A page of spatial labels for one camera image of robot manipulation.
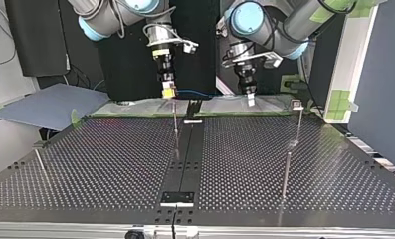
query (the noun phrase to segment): metal bracket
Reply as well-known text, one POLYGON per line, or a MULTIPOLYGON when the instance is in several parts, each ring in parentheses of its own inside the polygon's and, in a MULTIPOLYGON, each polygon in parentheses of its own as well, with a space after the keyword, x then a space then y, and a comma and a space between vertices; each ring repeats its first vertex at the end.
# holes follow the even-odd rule
POLYGON ((164 192, 160 202, 162 207, 193 207, 194 192, 164 192))
POLYGON ((264 66, 271 66, 273 68, 277 68, 283 60, 283 58, 275 52, 264 52, 250 56, 242 56, 233 60, 223 61, 222 66, 224 68, 230 68, 235 66, 236 64, 239 65, 245 61, 249 61, 257 58, 265 58, 264 66))

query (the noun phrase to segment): cable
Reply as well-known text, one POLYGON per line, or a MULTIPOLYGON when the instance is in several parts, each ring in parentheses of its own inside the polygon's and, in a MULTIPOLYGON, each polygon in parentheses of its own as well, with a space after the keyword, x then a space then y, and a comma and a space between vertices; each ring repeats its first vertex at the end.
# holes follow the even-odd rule
MULTIPOLYGON (((4 15, 1 11, 2 11, 2 10, 0 9, 0 14, 1 14, 1 16, 2 16, 3 18, 5 18, 5 20, 6 20, 7 23, 8 23, 8 18, 7 18, 7 16, 4 15)), ((9 38, 13 39, 12 35, 11 35, 9 32, 7 32, 7 30, 1 25, 1 23, 0 23, 0 28, 1 28, 1 30, 2 30, 9 38)))
POLYGON ((194 91, 194 90, 178 90, 177 93, 191 93, 191 94, 199 95, 199 96, 202 96, 202 97, 214 97, 215 96, 215 95, 208 95, 208 94, 205 94, 205 93, 197 92, 197 91, 194 91))
POLYGON ((321 36, 332 24, 333 22, 337 19, 337 14, 333 14, 333 16, 327 20, 327 22, 325 24, 323 24, 318 31, 314 32, 311 36, 311 38, 313 39, 313 41, 315 42, 315 39, 318 38, 319 36, 321 36))
POLYGON ((144 33, 144 35, 145 35, 147 38, 149 38, 149 35, 148 35, 148 33, 147 33, 147 30, 148 30, 149 28, 151 28, 151 27, 160 27, 160 28, 163 28, 163 29, 165 29, 166 31, 170 32, 172 35, 174 35, 174 36, 175 36, 178 40, 180 40, 181 42, 184 41, 184 39, 182 39, 174 30, 172 30, 171 28, 166 27, 165 25, 158 24, 158 23, 149 23, 149 24, 147 24, 147 25, 145 25, 145 26, 143 27, 143 33, 144 33))
POLYGON ((11 62, 15 58, 16 55, 17 55, 17 51, 15 50, 15 47, 14 47, 14 52, 13 52, 13 55, 11 56, 11 58, 9 58, 8 60, 5 60, 3 62, 0 62, 0 66, 11 62))
POLYGON ((104 79, 98 82, 94 87, 93 90, 95 90, 100 84, 104 83, 104 79))
MULTIPOLYGON (((8 17, 5 15, 4 11, 2 11, 1 9, 0 9, 0 14, 1 14, 2 17, 5 18, 5 20, 8 22, 8 17)), ((13 39, 13 37, 11 36, 11 34, 9 34, 9 33, 4 29, 4 27, 3 27, 1 24, 0 24, 0 28, 1 28, 2 31, 5 33, 5 35, 7 35, 9 38, 13 39)), ((12 56, 11 56, 9 59, 0 62, 0 66, 1 66, 1 65, 4 65, 4 64, 6 64, 6 63, 11 62, 11 61, 15 58, 16 55, 17 55, 17 50, 16 50, 15 44, 14 44, 14 51, 13 51, 12 56)))
POLYGON ((119 0, 112 0, 112 3, 113 3, 114 10, 119 17, 118 20, 119 20, 119 26, 120 26, 120 33, 119 33, 119 31, 117 31, 117 34, 118 34, 118 37, 122 39, 125 37, 125 28, 123 27, 123 18, 122 18, 122 14, 120 13, 120 10, 119 10, 119 5, 116 4, 116 2, 118 2, 118 1, 119 0))
POLYGON ((345 10, 337 10, 337 9, 330 7, 324 0, 317 0, 317 1, 321 5, 321 7, 323 7, 327 11, 334 13, 334 14, 343 14, 343 15, 348 15, 349 13, 351 13, 355 9, 356 4, 358 2, 358 1, 354 1, 352 6, 350 8, 346 8, 345 10))
POLYGON ((273 20, 271 15, 266 10, 265 6, 263 6, 262 4, 260 4, 259 2, 256 2, 256 1, 254 3, 259 5, 260 8, 262 8, 263 13, 265 14, 266 18, 268 19, 269 26, 271 27, 271 34, 269 34, 268 38, 263 43, 263 46, 266 46, 272 39, 272 47, 271 47, 271 49, 269 51, 273 51, 274 48, 275 48, 275 32, 278 29, 278 21, 274 21, 273 20))
POLYGON ((318 111, 320 112, 321 117, 324 118, 324 113, 321 111, 317 101, 315 100, 314 95, 312 94, 312 91, 311 91, 311 87, 309 86, 308 80, 306 78, 305 66, 304 66, 304 62, 303 62, 303 57, 302 56, 300 57, 300 60, 301 60, 301 64, 302 64, 301 68, 302 68, 303 80, 304 80, 304 82, 306 83, 306 85, 308 87, 309 94, 311 95, 311 98, 314 101, 315 106, 317 107, 318 111))
POLYGON ((85 85, 88 85, 88 88, 90 89, 91 86, 92 86, 92 83, 91 83, 90 78, 89 78, 82 70, 80 70, 80 68, 76 67, 76 65, 71 64, 71 66, 73 67, 73 70, 76 72, 77 76, 78 76, 79 73, 80 73, 80 74, 83 75, 83 77, 88 81, 88 83, 86 84, 86 82, 84 82, 84 79, 79 78, 80 81, 82 81, 85 85))
POLYGON ((225 55, 222 57, 222 61, 229 61, 229 60, 235 60, 241 56, 243 56, 245 53, 247 53, 248 51, 250 51, 251 49, 254 49, 256 47, 255 43, 252 43, 249 47, 246 48, 246 50, 244 50, 242 53, 233 56, 233 57, 228 57, 228 53, 225 53, 225 55))
POLYGON ((70 85, 70 83, 68 82, 68 79, 67 79, 67 77, 66 77, 65 75, 63 75, 63 78, 64 78, 64 80, 65 80, 66 84, 69 86, 69 85, 70 85))

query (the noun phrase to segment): black cable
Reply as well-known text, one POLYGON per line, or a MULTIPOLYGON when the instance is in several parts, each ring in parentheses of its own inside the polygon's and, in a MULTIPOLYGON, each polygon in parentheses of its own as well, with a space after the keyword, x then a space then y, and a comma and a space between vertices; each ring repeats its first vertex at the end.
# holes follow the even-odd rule
POLYGON ((333 22, 337 19, 337 15, 334 14, 325 24, 323 24, 318 31, 314 32, 311 36, 311 38, 314 40, 321 36, 331 25, 333 25, 333 22))
MULTIPOLYGON (((12 36, 7 31, 4 30, 4 28, 2 27, 1 24, 0 24, 0 28, 2 29, 2 31, 4 31, 5 35, 7 35, 9 38, 13 39, 12 36)), ((0 62, 0 66, 11 62, 15 58, 16 55, 17 55, 17 50, 16 50, 15 44, 14 44, 14 51, 13 51, 12 56, 9 59, 0 62)))
POLYGON ((348 15, 349 13, 351 13, 355 9, 356 4, 358 2, 358 1, 354 1, 352 6, 350 8, 345 9, 345 10, 336 10, 336 9, 330 7, 324 0, 317 0, 317 1, 321 5, 321 7, 323 7, 327 11, 334 13, 334 14, 344 14, 344 15, 348 15))
POLYGON ((252 44, 251 44, 249 47, 247 47, 246 50, 244 50, 242 53, 240 53, 240 54, 238 54, 238 55, 236 55, 236 56, 233 56, 233 57, 231 57, 231 58, 228 57, 228 53, 226 53, 226 54, 222 57, 222 61, 228 61, 228 60, 237 59, 237 58, 243 56, 246 52, 250 51, 251 49, 253 49, 253 48, 255 48, 255 47, 256 47, 256 44, 255 44, 255 43, 252 43, 252 44))
POLYGON ((15 58, 16 55, 17 55, 17 51, 16 51, 15 46, 14 46, 14 52, 13 52, 13 55, 11 56, 11 58, 9 58, 9 59, 7 59, 7 60, 5 60, 3 62, 0 62, 0 65, 4 65, 6 63, 11 62, 15 58))
POLYGON ((73 67, 73 70, 74 70, 78 75, 79 75, 79 73, 80 73, 80 74, 83 75, 83 77, 88 81, 87 85, 88 85, 88 88, 90 89, 91 86, 92 86, 92 81, 91 81, 91 79, 88 77, 88 75, 86 75, 80 68, 76 67, 76 65, 71 64, 71 66, 73 67))
POLYGON ((269 41, 271 41, 272 39, 272 47, 271 49, 269 49, 269 51, 273 51, 275 48, 275 32, 278 29, 278 21, 274 21, 273 18, 271 17, 271 15, 268 13, 268 11, 266 10, 265 6, 263 6, 262 4, 260 4, 259 2, 254 2, 257 5, 259 5, 260 8, 262 8, 263 13, 265 14, 266 18, 268 19, 269 22, 269 26, 271 27, 271 34, 269 34, 268 38, 266 39, 266 41, 263 43, 263 46, 266 46, 269 41))
POLYGON ((290 41, 290 42, 292 42, 292 43, 295 43, 295 44, 304 44, 304 43, 309 42, 309 39, 308 39, 308 40, 301 41, 301 40, 297 40, 297 39, 291 37, 291 36, 287 33, 287 31, 285 30, 285 28, 284 28, 284 25, 285 25, 285 24, 282 25, 282 29, 279 28, 279 27, 278 27, 278 23, 279 23, 279 22, 276 21, 275 24, 274 24, 274 21, 273 21, 271 15, 270 15, 270 14, 268 13, 268 11, 266 10, 266 8, 265 8, 262 4, 260 4, 260 3, 258 3, 258 2, 255 2, 255 3, 258 4, 258 5, 263 9, 263 12, 265 13, 266 17, 268 18, 268 20, 269 20, 269 22, 270 22, 271 29, 273 29, 273 30, 272 30, 272 33, 271 33, 271 35, 274 36, 274 37, 273 37, 273 40, 275 40, 275 35, 274 35, 274 33, 276 32, 276 30, 278 30, 278 32, 279 32, 282 36, 284 36, 288 41, 290 41))
POLYGON ((318 111, 320 112, 321 117, 324 118, 324 113, 321 111, 321 109, 320 109, 320 107, 319 107, 317 101, 315 100, 315 97, 314 97, 314 95, 312 94, 312 91, 311 91, 311 87, 309 86, 308 80, 307 80, 307 78, 306 78, 305 66, 304 66, 304 62, 303 62, 302 56, 300 57, 300 60, 301 60, 301 64, 302 64, 302 67, 301 67, 301 68, 302 68, 303 80, 304 80, 304 82, 306 83, 306 85, 307 85, 307 87, 308 87, 309 94, 311 95, 311 98, 312 98, 312 100, 314 101, 315 106, 318 108, 318 111))

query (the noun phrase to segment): black metal plate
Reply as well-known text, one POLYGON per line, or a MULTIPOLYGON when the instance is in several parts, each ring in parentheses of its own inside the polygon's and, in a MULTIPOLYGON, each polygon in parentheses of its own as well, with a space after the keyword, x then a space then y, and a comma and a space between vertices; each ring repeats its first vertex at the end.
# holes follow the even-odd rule
MULTIPOLYGON (((32 153, 0 174, 0 221, 164 223, 160 192, 189 138, 176 152, 173 128, 171 118, 101 118, 63 132, 41 152, 47 171, 32 153)), ((176 174, 167 183, 178 190, 176 174)))
POLYGON ((395 228, 393 174, 317 118, 302 120, 283 201, 296 129, 294 116, 205 118, 202 154, 188 156, 201 173, 183 179, 198 185, 193 224, 395 228))

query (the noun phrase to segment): vertical pin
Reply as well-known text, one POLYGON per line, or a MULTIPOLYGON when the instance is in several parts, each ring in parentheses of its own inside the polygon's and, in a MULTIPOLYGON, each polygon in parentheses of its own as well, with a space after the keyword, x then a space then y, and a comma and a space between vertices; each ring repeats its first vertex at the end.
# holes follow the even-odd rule
POLYGON ((39 153, 39 149, 35 148, 35 153, 36 153, 36 156, 38 157, 38 160, 40 163, 40 168, 42 170, 45 170, 45 165, 43 164, 42 157, 40 156, 40 153, 39 153))
POLYGON ((285 199, 287 197, 287 187, 288 187, 288 177, 290 174, 290 165, 291 165, 291 152, 287 154, 287 161, 285 164, 285 175, 284 175, 284 186, 282 189, 282 198, 285 199))

